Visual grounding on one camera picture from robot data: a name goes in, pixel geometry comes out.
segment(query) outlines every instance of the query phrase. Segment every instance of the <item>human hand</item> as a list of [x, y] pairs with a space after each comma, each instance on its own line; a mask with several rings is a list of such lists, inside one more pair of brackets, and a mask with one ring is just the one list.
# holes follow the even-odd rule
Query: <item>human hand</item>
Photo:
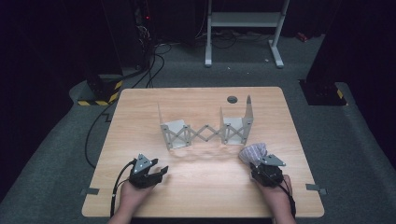
[[[283, 175], [284, 180], [280, 184], [284, 189], [289, 190], [289, 194], [292, 195], [291, 181], [288, 175]], [[280, 187], [265, 187], [260, 183], [256, 182], [262, 196], [268, 204], [273, 216], [276, 220], [276, 224], [283, 223], [296, 223], [294, 217], [291, 214], [289, 196]]]
[[148, 197], [154, 187], [137, 189], [129, 181], [125, 181], [121, 186], [119, 208], [108, 223], [130, 223], [134, 212]]
[[146, 189], [138, 189], [129, 181], [125, 181], [121, 186], [120, 207], [134, 213], [137, 207], [147, 198], [155, 186]]

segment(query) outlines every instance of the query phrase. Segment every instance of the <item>wooden table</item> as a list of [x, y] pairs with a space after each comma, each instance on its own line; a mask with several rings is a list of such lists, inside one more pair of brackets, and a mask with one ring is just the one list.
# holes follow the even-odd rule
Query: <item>wooden table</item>
[[[169, 171], [136, 217], [270, 217], [261, 193], [249, 179], [249, 168], [238, 158], [243, 146], [225, 146], [219, 137], [209, 142], [195, 138], [191, 147], [168, 151], [160, 129], [158, 104], [164, 122], [184, 119], [194, 130], [205, 124], [218, 129], [220, 108], [224, 117], [244, 117], [248, 95], [254, 122], [247, 146], [265, 142], [269, 153], [287, 164], [282, 170], [291, 178], [297, 217], [321, 217], [324, 209], [318, 192], [305, 188], [315, 182], [278, 87], [124, 90], [91, 182], [99, 193], [87, 195], [82, 214], [108, 217], [120, 170], [143, 153], [150, 160], [159, 159], [153, 172], [166, 165]], [[228, 96], [236, 96], [238, 102], [228, 103]]]

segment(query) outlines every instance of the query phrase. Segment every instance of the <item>black cable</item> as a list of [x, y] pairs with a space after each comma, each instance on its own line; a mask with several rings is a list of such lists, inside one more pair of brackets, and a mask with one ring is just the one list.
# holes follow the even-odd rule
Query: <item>black cable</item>
[[163, 67], [165, 66], [165, 59], [163, 58], [163, 56], [158, 55], [158, 54], [155, 54], [155, 55], [154, 55], [154, 58], [155, 58], [155, 56], [160, 57], [161, 60], [163, 60], [163, 64], [162, 64], [161, 67], [158, 69], [158, 71], [149, 79], [148, 84], [146, 85], [146, 88], [149, 86], [149, 84], [151, 84], [151, 87], [153, 87], [153, 86], [152, 86], [152, 79], [154, 79], [154, 78], [160, 73], [160, 71], [163, 69]]
[[88, 158], [88, 141], [89, 141], [89, 139], [90, 139], [91, 131], [92, 131], [93, 126], [95, 125], [96, 121], [99, 120], [99, 118], [100, 118], [101, 116], [106, 116], [106, 122], [110, 122], [110, 121], [111, 121], [111, 120], [108, 119], [109, 114], [105, 114], [105, 112], [106, 112], [112, 105], [114, 105], [114, 103], [116, 103], [117, 101], [118, 101], [118, 100], [115, 100], [115, 101], [113, 102], [113, 104], [108, 105], [108, 106], [102, 111], [102, 113], [100, 113], [100, 114], [98, 115], [98, 117], [96, 117], [95, 121], [94, 121], [93, 124], [91, 125], [91, 128], [90, 128], [90, 130], [88, 131], [87, 136], [86, 136], [86, 138], [85, 138], [85, 147], [84, 147], [85, 160], [87, 161], [87, 163], [88, 163], [93, 169], [95, 169], [96, 166], [93, 165], [92, 162], [90, 161], [90, 159]]
[[148, 69], [147, 73], [146, 73], [145, 75], [143, 75], [139, 80], [137, 80], [137, 82], [131, 87], [131, 89], [135, 88], [135, 87], [143, 80], [143, 78], [146, 77], [146, 75], [149, 73], [149, 71], [150, 71], [150, 70], [152, 69], [152, 67], [154, 66], [154, 63], [155, 63], [155, 56], [154, 56], [153, 62], [152, 62], [152, 64], [151, 64], [151, 67]]
[[128, 168], [128, 166], [130, 166], [132, 164], [133, 164], [133, 161], [128, 162], [128, 164], [126, 164], [124, 166], [124, 168], [122, 168], [119, 176], [117, 177], [116, 184], [114, 185], [114, 188], [113, 188], [113, 194], [111, 195], [110, 217], [114, 216], [114, 209], [115, 209], [115, 205], [116, 205], [117, 190], [119, 189], [120, 178], [121, 178], [123, 172], [126, 170], [126, 168]]
[[158, 45], [158, 46], [157, 46], [157, 48], [159, 48], [159, 47], [162, 47], [162, 46], [168, 46], [168, 47], [169, 47], [169, 49], [168, 49], [168, 50], [166, 50], [166, 51], [164, 51], [164, 52], [161, 52], [161, 53], [156, 53], [156, 54], [165, 54], [165, 53], [167, 53], [167, 52], [171, 51], [171, 49], [172, 49], [172, 45], [170, 45], [170, 44], [161, 44], [161, 45]]

